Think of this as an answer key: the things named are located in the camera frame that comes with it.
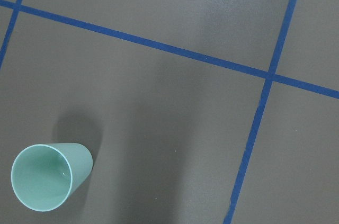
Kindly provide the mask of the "green plastic cup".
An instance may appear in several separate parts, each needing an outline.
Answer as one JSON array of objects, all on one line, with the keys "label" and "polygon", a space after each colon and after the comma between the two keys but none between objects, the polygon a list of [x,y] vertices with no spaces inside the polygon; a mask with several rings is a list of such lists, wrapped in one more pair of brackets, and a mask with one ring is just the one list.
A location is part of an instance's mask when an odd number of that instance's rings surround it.
[{"label": "green plastic cup", "polygon": [[60,207],[87,179],[92,168],[93,157],[81,144],[36,144],[15,158],[11,184],[24,206],[47,212]]}]

